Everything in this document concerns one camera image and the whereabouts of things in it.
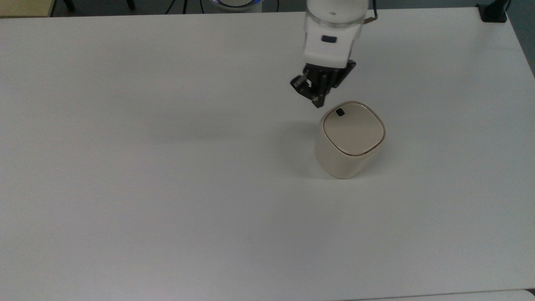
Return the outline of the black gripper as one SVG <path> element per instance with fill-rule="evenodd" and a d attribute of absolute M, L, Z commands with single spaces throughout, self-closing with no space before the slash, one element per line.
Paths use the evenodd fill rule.
<path fill-rule="evenodd" d="M 305 64 L 303 73 L 293 78 L 290 85 L 316 108 L 321 108 L 330 90 L 337 88 L 355 66 L 355 61 L 348 61 L 346 67 L 340 69 Z"/>

